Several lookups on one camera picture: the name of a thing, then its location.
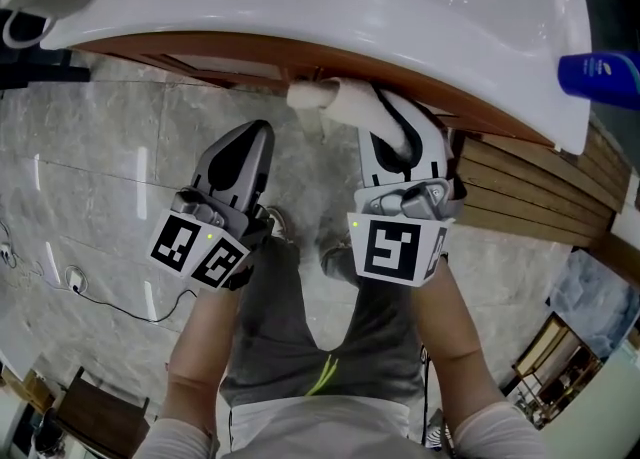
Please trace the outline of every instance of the electrical outlet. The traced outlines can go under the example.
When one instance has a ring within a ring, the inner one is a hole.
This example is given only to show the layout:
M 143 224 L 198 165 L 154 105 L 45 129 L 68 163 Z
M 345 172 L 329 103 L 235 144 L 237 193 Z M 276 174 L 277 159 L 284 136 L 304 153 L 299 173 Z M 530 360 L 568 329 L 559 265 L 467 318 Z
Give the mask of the electrical outlet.
M 69 277 L 67 283 L 69 288 L 76 294 L 82 294 L 87 290 L 87 279 L 82 274 L 82 271 L 71 267 L 69 268 Z
M 11 244 L 8 242 L 3 242 L 0 244 L 0 253 L 2 253 L 2 258 L 6 261 L 9 261 L 11 257 L 13 257 L 13 251 L 11 250 Z

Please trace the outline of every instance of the gray shorts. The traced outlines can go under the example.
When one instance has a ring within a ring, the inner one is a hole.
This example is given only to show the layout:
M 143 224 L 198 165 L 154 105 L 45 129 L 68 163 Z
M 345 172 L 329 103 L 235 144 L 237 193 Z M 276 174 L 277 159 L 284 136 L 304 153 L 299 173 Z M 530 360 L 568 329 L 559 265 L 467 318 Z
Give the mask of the gray shorts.
M 230 407 L 304 396 L 329 354 L 337 369 L 316 395 L 352 395 L 405 405 L 422 396 L 420 342 L 410 313 L 410 288 L 355 273 L 350 249 L 325 257 L 325 274 L 360 291 L 344 342 L 316 347 L 306 322 L 297 247 L 271 238 L 258 251 L 243 288 L 238 324 L 220 393 Z

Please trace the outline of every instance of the wood panel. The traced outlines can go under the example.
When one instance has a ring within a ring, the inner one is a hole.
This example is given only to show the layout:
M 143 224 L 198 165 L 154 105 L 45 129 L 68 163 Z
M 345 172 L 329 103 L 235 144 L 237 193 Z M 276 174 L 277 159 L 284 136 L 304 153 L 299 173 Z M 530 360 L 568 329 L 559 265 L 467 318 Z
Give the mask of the wood panel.
M 631 168 L 593 125 L 589 126 L 587 132 L 583 156 L 592 160 L 626 194 Z
M 197 77 L 194 77 L 192 75 L 191 71 L 187 71 L 183 67 L 178 67 L 173 64 L 167 63 L 163 59 L 161 59 L 160 56 L 149 56 L 149 55 L 138 55 L 138 54 L 128 54 L 127 56 L 124 56 L 124 55 L 115 54 L 113 52 L 104 53 L 103 55 L 108 55 L 116 59 L 123 59 L 125 61 L 132 61 L 135 63 L 155 66 L 156 68 L 170 71 L 172 73 L 177 73 L 178 75 L 182 75 L 184 77 L 197 79 Z M 207 78 L 206 80 L 205 79 L 197 79 L 197 80 L 203 80 L 208 84 L 212 84 L 214 86 L 219 86 L 224 88 L 230 88 L 233 86 L 233 83 L 230 83 L 224 79 Z
M 500 135 L 500 130 L 488 123 L 476 121 L 469 118 L 462 118 L 460 116 L 436 116 L 442 124 L 447 128 L 453 128 L 455 130 L 464 130 L 466 132 L 477 132 L 480 134 L 497 134 Z
M 286 66 L 322 67 L 330 75 L 368 80 L 415 101 L 473 122 L 473 130 L 492 130 L 551 145 L 546 138 L 504 111 L 473 95 L 423 74 L 345 50 L 270 36 L 224 32 L 138 34 L 76 45 L 79 50 L 135 55 L 204 55 Z
M 624 201 L 626 189 L 621 189 L 598 165 L 586 155 L 571 155 L 567 152 L 559 154 L 572 166 L 575 166 L 603 189 L 609 191 L 616 200 Z
M 264 86 L 271 89 L 285 89 L 289 87 L 289 84 L 283 80 L 265 79 L 261 77 L 254 77 L 252 75 L 242 75 L 239 73 L 227 73 L 213 70 L 196 70 L 188 65 L 172 59 L 169 56 L 160 55 L 132 55 L 131 60 L 150 64 L 162 68 L 163 70 L 179 73 L 186 77 L 202 80 L 210 84 L 220 87 L 233 87 L 236 84 L 246 84 L 249 86 Z
M 483 136 L 482 141 L 557 176 L 616 212 L 622 210 L 624 198 L 620 199 L 613 196 L 611 192 L 600 186 L 577 167 L 572 166 L 553 150 L 523 141 L 514 141 L 489 135 Z
M 593 238 L 585 237 L 577 233 L 560 230 L 540 223 L 534 223 L 533 221 L 527 221 L 526 219 L 520 219 L 518 217 L 475 208 L 469 205 L 464 207 L 462 215 L 457 220 L 457 223 L 467 226 L 475 226 L 476 228 L 487 228 L 503 233 L 524 235 L 541 240 L 551 240 L 579 247 L 588 247 L 594 241 Z
M 589 249 L 589 254 L 640 291 L 640 251 L 611 233 Z
M 579 222 L 590 223 L 596 229 L 604 230 L 609 224 L 607 218 L 597 215 L 568 199 L 557 196 L 546 189 L 533 185 L 527 180 L 501 173 L 496 169 L 483 166 L 466 158 L 460 160 L 458 174 L 467 185 L 475 185 L 538 205 Z
M 531 185 L 560 196 L 607 221 L 611 218 L 611 210 L 602 203 L 546 171 L 502 150 L 467 138 L 462 150 L 462 157 L 514 178 L 526 180 Z
M 538 205 L 527 203 L 499 192 L 476 187 L 475 185 L 467 185 L 467 193 L 465 205 L 471 207 L 518 217 L 536 224 L 552 226 L 584 237 L 599 237 L 605 231 L 604 228 L 598 229 L 590 224 L 582 223 Z

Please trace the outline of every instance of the white wall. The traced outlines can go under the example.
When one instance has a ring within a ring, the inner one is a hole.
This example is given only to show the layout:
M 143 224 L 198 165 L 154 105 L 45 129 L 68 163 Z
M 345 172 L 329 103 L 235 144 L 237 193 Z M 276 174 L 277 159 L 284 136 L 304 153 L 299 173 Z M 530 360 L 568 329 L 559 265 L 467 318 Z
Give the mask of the white wall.
M 8 456 L 13 433 L 26 406 L 26 402 L 18 398 L 8 386 L 0 389 L 0 456 Z
M 624 459 L 640 439 L 640 370 L 622 350 L 542 429 L 551 459 Z
M 15 311 L 0 318 L 0 361 L 20 380 L 33 368 L 40 346 Z

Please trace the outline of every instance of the black strap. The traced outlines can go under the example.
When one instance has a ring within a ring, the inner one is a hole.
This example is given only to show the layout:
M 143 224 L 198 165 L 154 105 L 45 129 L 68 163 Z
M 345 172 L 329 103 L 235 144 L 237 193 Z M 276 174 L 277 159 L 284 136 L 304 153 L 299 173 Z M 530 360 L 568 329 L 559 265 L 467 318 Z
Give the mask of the black strap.
M 431 356 L 427 353 L 427 349 L 423 345 L 420 349 L 420 361 L 424 365 L 424 414 L 422 415 L 422 446 L 427 446 L 427 411 L 429 409 L 429 395 L 427 389 L 429 386 L 429 365 L 431 364 Z
M 229 408 L 229 451 L 233 452 L 233 434 L 231 434 L 231 426 L 233 425 L 233 408 Z
M 223 285 L 224 288 L 229 289 L 231 292 L 235 292 L 239 288 L 242 288 L 251 279 L 253 275 L 253 265 L 248 269 L 243 270 L 242 272 L 237 272 L 236 274 L 232 274 L 229 276 L 229 279 Z

